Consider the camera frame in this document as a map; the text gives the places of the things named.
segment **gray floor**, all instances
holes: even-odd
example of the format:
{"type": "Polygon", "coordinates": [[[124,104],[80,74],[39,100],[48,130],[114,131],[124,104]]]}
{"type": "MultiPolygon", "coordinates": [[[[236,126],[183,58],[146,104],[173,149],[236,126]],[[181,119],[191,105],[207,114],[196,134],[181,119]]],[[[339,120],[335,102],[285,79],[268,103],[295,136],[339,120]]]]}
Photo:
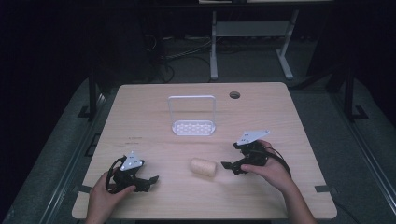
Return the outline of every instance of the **gray floor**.
{"type": "MultiPolygon", "coordinates": [[[[194,46],[192,41],[167,41],[169,54],[181,52],[194,46]]],[[[219,49],[219,79],[216,82],[280,81],[293,86],[306,79],[315,43],[293,42],[287,58],[294,80],[286,80],[282,74],[275,49],[280,40],[246,40],[230,43],[219,49]]],[[[208,52],[191,55],[169,62],[175,70],[170,83],[200,83],[209,80],[208,52]]],[[[375,105],[368,91],[356,81],[355,105],[361,105],[369,119],[356,120],[354,124],[345,119],[339,106],[343,93],[329,94],[324,90],[327,78],[312,86],[290,91],[300,119],[304,125],[323,176],[331,188],[338,206],[338,215],[333,220],[319,223],[354,223],[352,214],[360,223],[396,223],[386,197],[369,169],[369,162],[361,153],[361,141],[352,131],[358,129],[369,145],[375,158],[395,186],[396,131],[375,105]]],[[[114,89],[98,101],[99,112],[94,121],[78,118],[84,105],[88,105],[88,82],[78,88],[69,105],[52,132],[47,144],[26,179],[18,197],[10,208],[4,223],[78,223],[71,216],[77,197],[94,151],[92,139],[102,131],[112,102],[114,89]]],[[[107,223],[120,223],[109,220],[107,223]]],[[[288,223],[275,220],[274,223],[288,223]]]]}

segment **forearm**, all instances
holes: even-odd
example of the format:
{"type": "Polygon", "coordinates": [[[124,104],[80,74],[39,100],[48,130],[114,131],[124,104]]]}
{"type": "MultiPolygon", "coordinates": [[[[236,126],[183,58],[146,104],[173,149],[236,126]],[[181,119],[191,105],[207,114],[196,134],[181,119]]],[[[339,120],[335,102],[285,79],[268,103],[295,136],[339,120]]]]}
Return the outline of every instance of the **forearm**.
{"type": "Polygon", "coordinates": [[[287,190],[283,190],[282,194],[285,199],[291,224],[317,223],[309,210],[303,195],[294,183],[292,183],[287,190]]]}
{"type": "Polygon", "coordinates": [[[107,220],[102,214],[97,214],[93,216],[87,216],[85,219],[85,224],[103,224],[107,220]]]}

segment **dark background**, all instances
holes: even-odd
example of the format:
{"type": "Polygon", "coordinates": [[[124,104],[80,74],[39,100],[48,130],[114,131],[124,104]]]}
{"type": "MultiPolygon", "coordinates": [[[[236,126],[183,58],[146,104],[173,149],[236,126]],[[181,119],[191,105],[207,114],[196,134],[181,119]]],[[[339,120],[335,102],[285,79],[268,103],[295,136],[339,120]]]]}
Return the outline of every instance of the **dark background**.
{"type": "MultiPolygon", "coordinates": [[[[179,38],[210,34],[208,11],[175,9],[157,20],[157,14],[148,16],[144,10],[104,12],[97,6],[86,10],[91,3],[83,4],[0,0],[1,219],[89,73],[97,75],[102,91],[122,83],[149,82],[156,76],[149,62],[158,55],[145,52],[143,32],[179,38]]],[[[318,40],[309,76],[355,59],[350,67],[393,125],[395,12],[392,1],[336,1],[324,26],[315,23],[323,19],[321,12],[302,10],[293,35],[318,40]]]]}

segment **wooden table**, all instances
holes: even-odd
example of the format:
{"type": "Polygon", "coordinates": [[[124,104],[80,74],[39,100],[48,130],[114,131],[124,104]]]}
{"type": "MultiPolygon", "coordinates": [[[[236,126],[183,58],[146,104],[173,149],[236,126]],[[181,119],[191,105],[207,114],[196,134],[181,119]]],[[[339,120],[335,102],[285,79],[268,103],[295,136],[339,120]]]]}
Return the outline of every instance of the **wooden table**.
{"type": "MultiPolygon", "coordinates": [[[[242,159],[233,143],[243,131],[268,129],[273,144],[290,166],[292,177],[316,218],[333,218],[336,209],[283,83],[207,83],[127,85],[119,89],[91,165],[83,181],[94,186],[117,158],[134,151],[146,163],[137,176],[159,175],[149,192],[131,194],[113,213],[125,219],[276,219],[287,217],[280,192],[263,178],[234,175],[221,161],[242,159]],[[238,91],[239,99],[230,92],[238,91]],[[210,136],[172,132],[167,99],[172,95],[216,97],[216,130],[210,136]],[[216,175],[191,172],[192,158],[218,163],[216,175]]],[[[80,192],[73,217],[85,218],[89,194],[80,192]]]]}

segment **finger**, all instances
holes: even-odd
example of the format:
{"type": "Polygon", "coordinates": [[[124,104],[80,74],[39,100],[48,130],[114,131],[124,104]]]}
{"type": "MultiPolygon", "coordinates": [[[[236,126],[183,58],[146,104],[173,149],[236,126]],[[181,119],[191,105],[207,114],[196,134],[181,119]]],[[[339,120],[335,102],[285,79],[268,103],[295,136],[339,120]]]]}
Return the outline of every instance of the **finger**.
{"type": "Polygon", "coordinates": [[[128,188],[123,189],[122,191],[114,194],[114,198],[116,198],[117,202],[121,201],[123,198],[125,198],[128,194],[133,192],[136,189],[136,186],[132,185],[129,186],[128,188]]]}
{"type": "Polygon", "coordinates": [[[263,166],[255,166],[255,165],[243,164],[241,166],[241,169],[243,171],[250,172],[250,173],[253,173],[253,174],[256,174],[256,175],[264,175],[263,166]]]}
{"type": "Polygon", "coordinates": [[[103,185],[104,183],[106,183],[106,178],[107,178],[107,173],[108,172],[104,172],[100,178],[98,179],[98,181],[96,181],[96,185],[103,185]]]}
{"type": "Polygon", "coordinates": [[[275,151],[273,150],[273,147],[272,147],[271,143],[266,142],[266,141],[261,140],[261,139],[259,139],[259,140],[257,140],[257,141],[258,141],[259,143],[261,143],[261,144],[265,147],[265,150],[266,150],[267,152],[270,152],[270,153],[272,153],[272,154],[275,154],[275,151]]]}
{"type": "Polygon", "coordinates": [[[117,186],[117,184],[115,184],[115,183],[108,184],[108,187],[111,189],[114,189],[116,186],[117,186]]]}

